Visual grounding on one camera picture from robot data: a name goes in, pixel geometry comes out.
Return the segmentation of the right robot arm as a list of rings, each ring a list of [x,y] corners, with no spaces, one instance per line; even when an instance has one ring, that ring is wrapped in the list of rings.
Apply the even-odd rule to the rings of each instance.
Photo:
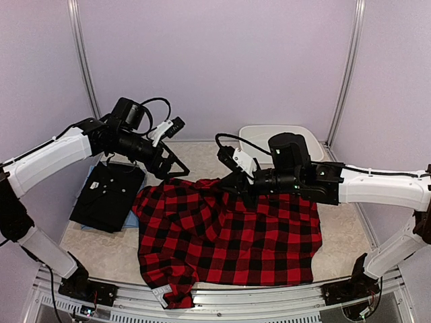
[[[330,296],[339,292],[358,299],[374,291],[387,270],[430,245],[430,170],[396,172],[312,161],[305,138],[294,133],[268,140],[265,154],[273,167],[267,169],[239,148],[216,144],[218,159],[232,171],[226,187],[246,205],[256,206],[261,195],[295,194],[326,205],[374,203],[413,210],[412,218],[379,249],[356,260],[349,279],[325,286]]]

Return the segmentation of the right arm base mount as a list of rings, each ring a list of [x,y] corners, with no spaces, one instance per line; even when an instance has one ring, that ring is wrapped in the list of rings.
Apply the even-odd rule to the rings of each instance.
[[[345,303],[356,299],[371,296],[380,292],[380,285],[377,280],[352,278],[327,283],[321,287],[326,306]]]

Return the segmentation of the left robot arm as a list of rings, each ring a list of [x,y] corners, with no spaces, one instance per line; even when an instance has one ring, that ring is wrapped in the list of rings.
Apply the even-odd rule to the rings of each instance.
[[[90,298],[94,284],[88,279],[88,271],[35,225],[21,197],[67,166],[100,153],[115,153],[131,162],[141,162],[149,173],[161,180],[186,176],[189,169],[163,142],[184,126],[180,117],[167,117],[154,126],[145,102],[120,98],[112,112],[105,116],[79,121],[46,143],[3,162],[1,234],[57,273],[62,285],[78,298]]]

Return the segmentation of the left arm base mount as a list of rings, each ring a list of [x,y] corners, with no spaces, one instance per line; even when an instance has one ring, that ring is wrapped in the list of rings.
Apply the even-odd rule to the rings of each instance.
[[[59,294],[96,304],[97,306],[112,307],[117,296],[118,287],[109,283],[87,280],[81,285],[74,285],[63,279],[59,287]]]

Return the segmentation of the red black plaid shirt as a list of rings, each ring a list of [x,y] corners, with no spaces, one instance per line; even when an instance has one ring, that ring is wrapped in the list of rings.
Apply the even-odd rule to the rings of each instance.
[[[165,309],[193,307],[198,282],[295,286],[313,280],[312,258],[323,243],[316,204],[276,194],[248,208],[219,183],[173,178],[145,187],[133,203],[139,270]]]

